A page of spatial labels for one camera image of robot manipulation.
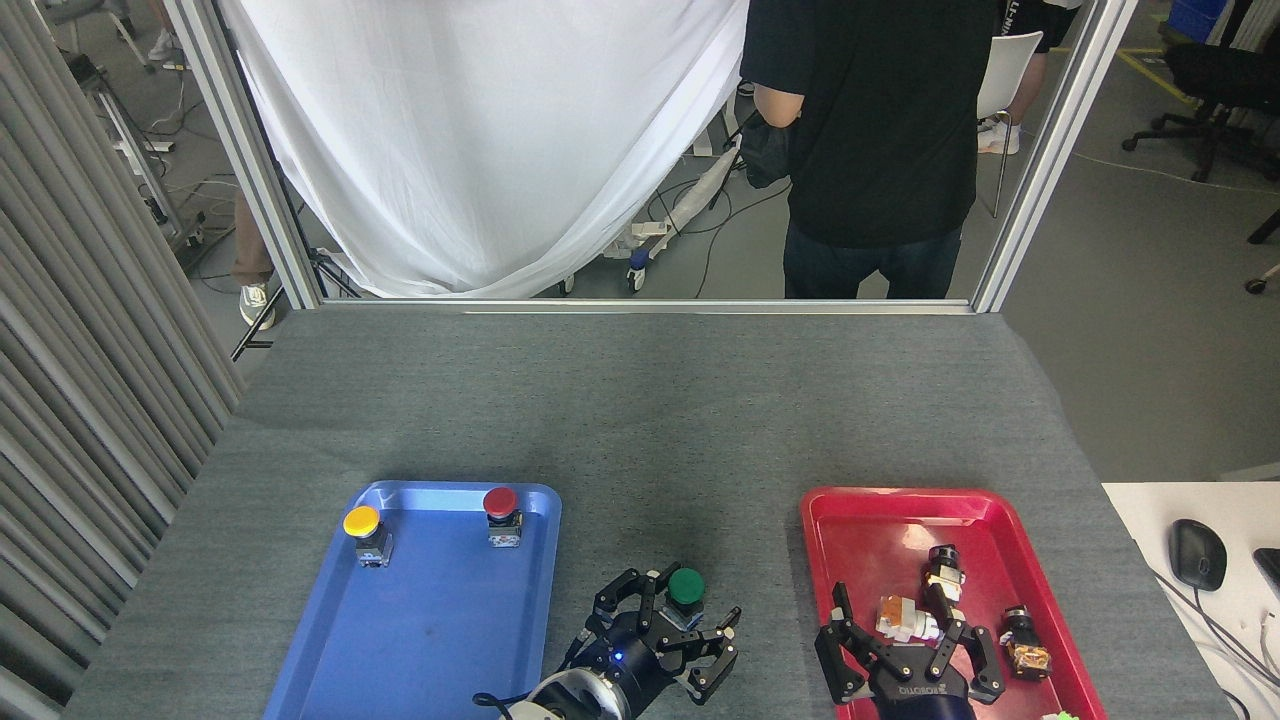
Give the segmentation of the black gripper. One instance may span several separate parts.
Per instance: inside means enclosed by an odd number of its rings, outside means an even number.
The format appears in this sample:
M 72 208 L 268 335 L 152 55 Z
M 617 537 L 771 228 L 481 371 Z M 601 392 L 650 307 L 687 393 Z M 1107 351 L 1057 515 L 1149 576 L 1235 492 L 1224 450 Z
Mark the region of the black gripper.
M 997 701 L 1006 691 L 992 633 L 959 619 L 941 623 L 936 651 L 927 644 L 895 644 L 891 659 L 881 659 L 884 644 L 852 620 L 845 583 L 835 583 L 835 606 L 818 630 L 815 652 L 831 701 L 850 705 L 872 698 L 881 719 L 973 719 L 969 698 Z M 950 665 L 961 644 L 970 659 L 973 679 Z
M 640 715 L 675 682 L 685 685 L 690 700 L 705 705 L 732 671 L 739 651 L 735 626 L 742 609 L 733 606 L 710 630 L 681 629 L 658 609 L 659 594 L 680 565 L 641 574 L 630 568 L 594 596 L 593 634 L 580 651 L 580 666 L 602 673 L 626 698 L 632 716 Z M 640 597 L 639 612 L 616 614 L 627 598 Z M 666 667 L 657 646 L 666 637 Z

